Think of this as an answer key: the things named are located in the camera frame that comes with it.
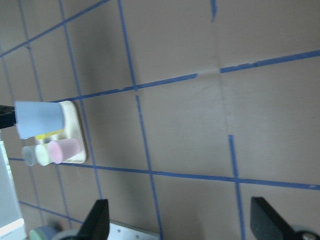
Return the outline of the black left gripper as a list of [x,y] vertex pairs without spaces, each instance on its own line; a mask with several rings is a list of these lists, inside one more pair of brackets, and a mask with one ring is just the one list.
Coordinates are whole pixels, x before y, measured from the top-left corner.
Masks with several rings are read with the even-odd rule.
[[15,107],[1,105],[0,106],[0,129],[13,127],[17,123]]

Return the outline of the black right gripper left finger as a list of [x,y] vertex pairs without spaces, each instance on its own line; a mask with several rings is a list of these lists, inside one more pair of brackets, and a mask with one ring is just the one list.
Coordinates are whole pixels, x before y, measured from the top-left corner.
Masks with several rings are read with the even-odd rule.
[[79,232],[78,240],[106,240],[110,233],[109,202],[107,199],[97,200]]

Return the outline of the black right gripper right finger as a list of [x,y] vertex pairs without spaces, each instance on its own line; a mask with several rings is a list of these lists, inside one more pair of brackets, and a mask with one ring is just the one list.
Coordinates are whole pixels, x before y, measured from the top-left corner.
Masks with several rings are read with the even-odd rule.
[[256,240],[300,239],[300,235],[263,197],[251,198],[250,229]]

